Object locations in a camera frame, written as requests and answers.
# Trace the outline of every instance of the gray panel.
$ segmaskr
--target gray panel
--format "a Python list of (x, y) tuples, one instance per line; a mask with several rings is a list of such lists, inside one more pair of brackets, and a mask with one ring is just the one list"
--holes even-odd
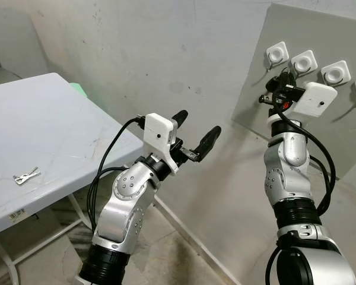
[[(258, 97), (265, 92), (266, 82), (278, 75), (287, 64), (281, 64), (266, 73), (266, 48), (285, 41), (290, 57), (307, 49), (314, 52), (319, 68), (297, 80), (303, 83), (323, 83), (321, 67), (339, 60), (346, 60), (352, 80), (336, 87), (338, 96), (323, 115), (312, 120), (307, 126), (329, 150), (336, 165), (336, 174), (343, 177), (356, 164), (356, 20), (329, 15), (307, 9), (273, 4), (266, 15), (253, 61), (246, 82), (237, 102), (233, 119), (257, 134), (269, 138), (266, 127), (268, 105), (258, 103)], [(309, 143), (312, 155), (323, 162), (321, 152)]]

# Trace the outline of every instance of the green object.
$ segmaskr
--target green object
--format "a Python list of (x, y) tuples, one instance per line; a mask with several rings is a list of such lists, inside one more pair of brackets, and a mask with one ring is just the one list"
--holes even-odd
[(87, 94), (84, 92), (83, 88), (79, 85), (79, 83), (71, 82), (70, 85), (79, 93), (81, 93), (84, 97), (87, 98)]

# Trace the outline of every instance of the sticker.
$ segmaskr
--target sticker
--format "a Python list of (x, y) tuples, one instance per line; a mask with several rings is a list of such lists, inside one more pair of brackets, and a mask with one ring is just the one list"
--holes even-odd
[(27, 217), (29, 217), (28, 213), (25, 212), (24, 209), (20, 209), (16, 212), (13, 212), (9, 216), (9, 220), (12, 222), (12, 224), (16, 224), (19, 221), (25, 220)]

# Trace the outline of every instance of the white table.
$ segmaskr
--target white table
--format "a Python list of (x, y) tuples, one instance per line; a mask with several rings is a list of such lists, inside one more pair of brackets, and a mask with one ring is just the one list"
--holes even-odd
[[(90, 226), (72, 193), (92, 181), (120, 128), (58, 74), (0, 85), (0, 232), (66, 196), (80, 217), (16, 260), (0, 244), (13, 285), (19, 283), (16, 264), (78, 223)], [(104, 166), (121, 166), (141, 154), (142, 141), (125, 131)], [(41, 175), (18, 186), (13, 175), (35, 166)]]

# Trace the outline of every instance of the black wire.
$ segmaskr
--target black wire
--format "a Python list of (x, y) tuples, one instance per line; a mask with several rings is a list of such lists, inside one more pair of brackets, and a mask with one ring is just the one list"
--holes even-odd
[(279, 109), (278, 105), (277, 105), (277, 91), (273, 93), (272, 96), (272, 102), (273, 102), (273, 106), (274, 106), (274, 110), (277, 112), (278, 116), (284, 121), (286, 122), (289, 126), (291, 126), (292, 128), (296, 129), (299, 133), (303, 134), (305, 137), (309, 138), (310, 140), (312, 140), (322, 151), (322, 153), (325, 155), (327, 162), (329, 164), (330, 167), (330, 188), (329, 188), (329, 194), (326, 193), (326, 195), (323, 197), (322, 199), (322, 208), (320, 209), (320, 216), (322, 214), (324, 214), (325, 210), (327, 209), (330, 203), (330, 195), (333, 191), (333, 188), (335, 186), (335, 182), (336, 182), (336, 169), (335, 169), (335, 164), (333, 163), (332, 157), (329, 154), (329, 152), (327, 151), (327, 148), (316, 138), (314, 137), (313, 134), (311, 134), (309, 131), (306, 131), (304, 128), (301, 128), (300, 126), (296, 125), (295, 123), (291, 122), (284, 114), (283, 112)]
[(266, 270), (265, 270), (265, 285), (271, 284), (271, 281), (270, 281), (271, 269), (272, 269), (273, 261), (274, 261), (275, 257), (277, 256), (277, 254), (279, 253), (279, 251), (280, 251), (279, 247), (276, 247), (274, 249), (274, 251), (272, 252), (271, 257), (269, 257), (269, 261), (268, 261), (268, 264), (266, 265)]
[(332, 191), (330, 189), (330, 181), (329, 181), (327, 169), (325, 168), (323, 163), (319, 159), (317, 159), (316, 157), (313, 157), (313, 156), (310, 156), (310, 159), (319, 165), (320, 169), (322, 170), (323, 177), (325, 179), (325, 184), (326, 184), (326, 195), (323, 197), (322, 201), (319, 203), (319, 206), (317, 208), (318, 215), (321, 216), (323, 213), (325, 213), (327, 211), (327, 209), (330, 205)]
[(128, 169), (128, 168), (126, 168), (126, 167), (108, 167), (108, 168), (102, 170), (101, 172), (99, 172), (99, 173), (95, 176), (94, 180), (92, 181), (92, 183), (91, 183), (91, 185), (90, 185), (90, 188), (89, 188), (89, 190), (88, 190), (88, 193), (89, 193), (88, 195), (92, 196), (92, 187), (93, 187), (93, 185), (98, 185), (98, 182), (99, 182), (99, 180), (100, 180), (100, 177), (101, 177), (103, 174), (105, 174), (105, 173), (107, 173), (107, 172), (109, 172), (109, 171), (124, 171), (124, 170), (126, 170), (126, 169)]
[(104, 161), (106, 160), (110, 150), (112, 149), (112, 147), (114, 146), (114, 144), (116, 143), (116, 141), (119, 139), (119, 137), (121, 136), (122, 132), (133, 122), (139, 122), (139, 118), (133, 118), (130, 119), (129, 121), (127, 121), (123, 127), (121, 127), (121, 129), (119, 130), (119, 132), (116, 134), (115, 138), (113, 139), (113, 141), (110, 143), (110, 145), (108, 146), (106, 152), (104, 153), (103, 157), (101, 158), (100, 164), (99, 164), (99, 168), (97, 171), (97, 174), (94, 178), (94, 180), (92, 181), (90, 188), (88, 190), (88, 194), (87, 194), (87, 200), (86, 200), (86, 204), (87, 204), (87, 212), (88, 212), (88, 217), (90, 218), (91, 221), (91, 227), (92, 227), (92, 231), (95, 231), (96, 228), (96, 197), (97, 197), (97, 188), (98, 188), (98, 178), (100, 177), (100, 173), (103, 169), (104, 166)]

